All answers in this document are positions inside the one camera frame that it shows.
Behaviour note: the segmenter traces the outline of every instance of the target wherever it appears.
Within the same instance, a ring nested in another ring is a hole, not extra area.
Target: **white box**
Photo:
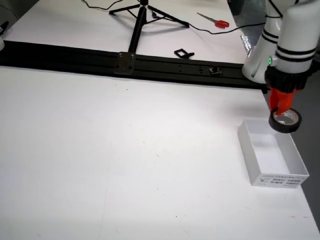
[[[238,137],[253,186],[294,189],[309,177],[291,135],[267,121],[244,120]]]

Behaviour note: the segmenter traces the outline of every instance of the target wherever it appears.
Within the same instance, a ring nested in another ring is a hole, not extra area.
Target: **white tabletop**
[[[154,6],[235,25],[224,0]],[[145,33],[137,53],[241,63],[238,34]],[[77,0],[41,0],[6,37],[113,52],[130,38]],[[1,67],[0,239],[320,239],[301,188],[250,185],[238,126],[268,115],[259,90]]]

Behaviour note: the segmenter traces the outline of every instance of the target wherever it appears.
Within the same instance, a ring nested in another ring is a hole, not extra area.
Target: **black cable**
[[[102,8],[102,7],[99,7],[99,6],[89,6],[89,4],[86,2],[86,0],[81,0],[82,2],[84,2],[88,8],[90,9],[100,9],[100,10],[109,10],[114,4],[116,3],[119,3],[119,2],[122,2],[123,0],[118,0],[118,1],[115,1],[114,3],[112,3],[108,8]],[[169,21],[172,21],[174,22],[173,20],[169,19],[169,18],[166,18],[166,17],[158,17],[157,16],[157,19],[165,19],[165,20],[169,20]],[[197,28],[195,26],[193,26],[192,24],[188,23],[191,27],[193,27],[194,29],[198,30],[198,31],[204,31],[204,32],[207,32],[209,34],[212,34],[212,35],[218,35],[218,34],[228,34],[228,33],[231,33],[235,30],[238,30],[238,29],[242,29],[242,28],[245,28],[245,27],[254,27],[254,26],[259,26],[259,25],[263,25],[265,24],[265,22],[262,22],[262,23],[256,23],[256,24],[248,24],[248,25],[243,25],[243,26],[239,26],[239,27],[236,27],[230,31],[221,31],[221,32],[211,32],[209,30],[206,30],[206,29],[201,29],[201,28]]]
[[[123,0],[118,0],[118,1],[115,1],[114,3],[112,3],[108,8],[103,8],[103,7],[99,7],[99,6],[90,6],[86,0],[81,0],[82,2],[85,3],[85,5],[90,8],[90,9],[100,9],[100,10],[109,10],[113,5],[117,4],[117,3],[120,3],[122,2]]]
[[[272,0],[268,0],[268,2],[271,4],[271,6],[274,8],[274,10],[279,14],[281,18],[284,17],[284,15],[280,12],[280,10],[277,8],[277,6],[274,4]]]
[[[207,33],[212,34],[212,35],[228,34],[228,33],[231,33],[231,32],[233,32],[233,31],[235,31],[235,30],[238,30],[238,29],[242,29],[242,28],[246,28],[246,27],[254,27],[254,26],[259,26],[259,25],[263,25],[263,24],[265,24],[265,22],[239,26],[239,27],[236,27],[236,28],[234,28],[234,29],[232,29],[232,30],[230,30],[230,31],[210,32],[209,30],[197,28],[197,27],[195,27],[195,26],[193,26],[192,24],[189,23],[189,25],[190,25],[191,27],[193,27],[194,29],[197,29],[197,30],[199,30],[199,31],[204,31],[204,32],[207,32]]]
[[[0,4],[0,7],[2,7],[2,8],[4,8],[4,9],[6,9],[6,10],[8,10],[9,12],[11,12],[17,19],[19,19],[18,18],[18,16],[15,14],[15,12],[13,12],[11,9],[9,9],[9,8],[6,8],[5,6],[3,6],[3,5],[1,5]]]
[[[265,15],[266,18],[270,18],[270,19],[282,19],[282,16],[268,16]]]

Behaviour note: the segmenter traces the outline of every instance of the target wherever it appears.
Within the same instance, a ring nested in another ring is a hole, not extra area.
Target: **gray floor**
[[[242,26],[264,22],[264,4],[265,0],[246,0],[241,14],[234,17],[236,24]],[[241,30],[247,51],[257,44],[262,30],[263,26]],[[302,92],[295,94],[292,107],[302,115],[301,126],[292,138],[310,174],[302,188],[320,229],[320,71],[307,80]]]

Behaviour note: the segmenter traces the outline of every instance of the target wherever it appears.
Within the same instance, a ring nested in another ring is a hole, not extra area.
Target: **black tape roll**
[[[283,134],[289,134],[297,131],[302,122],[300,113],[293,108],[290,108],[282,115],[276,115],[277,110],[278,108],[275,108],[270,113],[270,126],[277,132]]]

